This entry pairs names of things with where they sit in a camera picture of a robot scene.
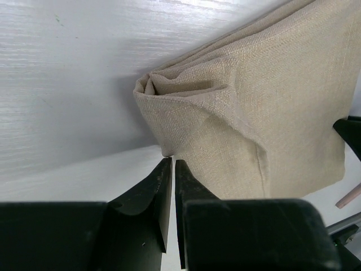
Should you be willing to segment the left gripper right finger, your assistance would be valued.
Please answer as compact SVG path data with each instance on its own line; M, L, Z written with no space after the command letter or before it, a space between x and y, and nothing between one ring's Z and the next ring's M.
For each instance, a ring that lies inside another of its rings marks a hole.
M183 160L175 205L184 270L340 270L316 208L301 199L221 200Z

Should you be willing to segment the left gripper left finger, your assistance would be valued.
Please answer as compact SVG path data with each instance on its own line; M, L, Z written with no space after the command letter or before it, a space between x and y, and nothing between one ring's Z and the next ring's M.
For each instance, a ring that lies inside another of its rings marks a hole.
M110 202L1 204L2 270L160 270L172 186L170 158Z

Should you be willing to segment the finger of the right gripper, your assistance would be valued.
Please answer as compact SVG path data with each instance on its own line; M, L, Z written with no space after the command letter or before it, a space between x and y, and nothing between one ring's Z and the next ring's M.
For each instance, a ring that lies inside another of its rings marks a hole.
M339 119L333 124L334 130L353 150L354 154L361 159L361 122L360 116L348 116Z

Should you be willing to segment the pink handled fork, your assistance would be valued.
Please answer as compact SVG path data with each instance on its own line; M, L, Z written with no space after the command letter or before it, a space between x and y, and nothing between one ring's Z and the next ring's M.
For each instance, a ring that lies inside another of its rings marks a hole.
M341 198L335 206L339 209L348 205L352 200L358 197L361 193L361 183L354 187L350 192L348 192L343 198Z

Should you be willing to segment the beige cloth napkin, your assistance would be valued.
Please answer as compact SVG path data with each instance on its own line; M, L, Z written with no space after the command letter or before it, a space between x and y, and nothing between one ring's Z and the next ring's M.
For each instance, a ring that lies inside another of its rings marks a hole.
M300 198L345 174L333 124L360 72L359 1L289 1L140 78L162 154L222 199Z

